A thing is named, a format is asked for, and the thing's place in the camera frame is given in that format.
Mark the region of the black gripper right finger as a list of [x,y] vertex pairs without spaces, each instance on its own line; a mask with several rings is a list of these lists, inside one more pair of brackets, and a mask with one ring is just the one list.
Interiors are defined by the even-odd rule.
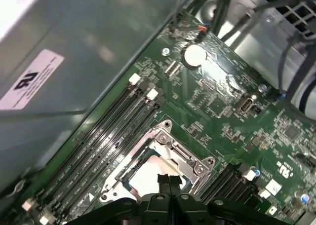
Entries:
[[204,204],[182,193],[180,176],[170,176],[170,192],[179,225],[283,225],[284,222],[246,206],[222,198]]

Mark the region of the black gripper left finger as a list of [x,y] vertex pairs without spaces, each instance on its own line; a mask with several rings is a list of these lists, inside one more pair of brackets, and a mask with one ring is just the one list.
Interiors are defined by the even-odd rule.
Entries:
[[121,198],[70,222],[69,225],[167,225],[170,195],[166,194],[170,178],[158,174],[159,193],[146,194],[141,202]]

